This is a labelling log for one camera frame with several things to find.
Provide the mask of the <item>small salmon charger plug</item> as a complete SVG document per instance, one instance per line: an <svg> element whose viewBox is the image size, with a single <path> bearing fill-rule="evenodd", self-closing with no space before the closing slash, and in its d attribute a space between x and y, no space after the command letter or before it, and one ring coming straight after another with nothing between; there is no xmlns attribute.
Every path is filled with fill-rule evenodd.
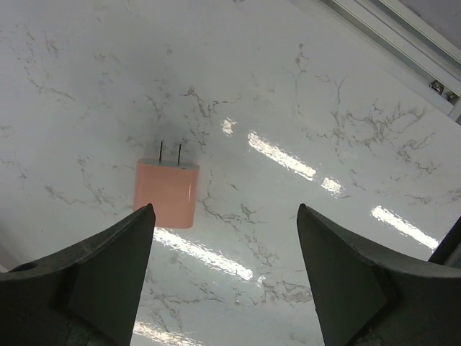
<svg viewBox="0 0 461 346"><path fill-rule="evenodd" d="M190 229L194 223L200 166L182 161L182 149L176 159L165 159L160 142L157 158L142 158L136 164L133 210L153 206L156 226L166 229Z"/></svg>

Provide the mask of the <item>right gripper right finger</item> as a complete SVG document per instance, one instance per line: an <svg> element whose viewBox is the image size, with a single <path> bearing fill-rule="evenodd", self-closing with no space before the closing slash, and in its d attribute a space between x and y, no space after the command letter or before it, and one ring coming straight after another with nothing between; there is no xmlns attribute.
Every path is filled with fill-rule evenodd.
<svg viewBox="0 0 461 346"><path fill-rule="evenodd" d="M306 205L297 232L326 345L458 345L460 225L428 260L394 251Z"/></svg>

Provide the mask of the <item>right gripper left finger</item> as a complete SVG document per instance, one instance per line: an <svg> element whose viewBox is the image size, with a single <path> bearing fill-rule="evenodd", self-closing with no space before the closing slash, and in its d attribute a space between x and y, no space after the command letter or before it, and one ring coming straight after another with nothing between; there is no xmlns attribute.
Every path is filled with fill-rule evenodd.
<svg viewBox="0 0 461 346"><path fill-rule="evenodd" d="M151 252L152 205L1 274L2 345L129 345Z"/></svg>

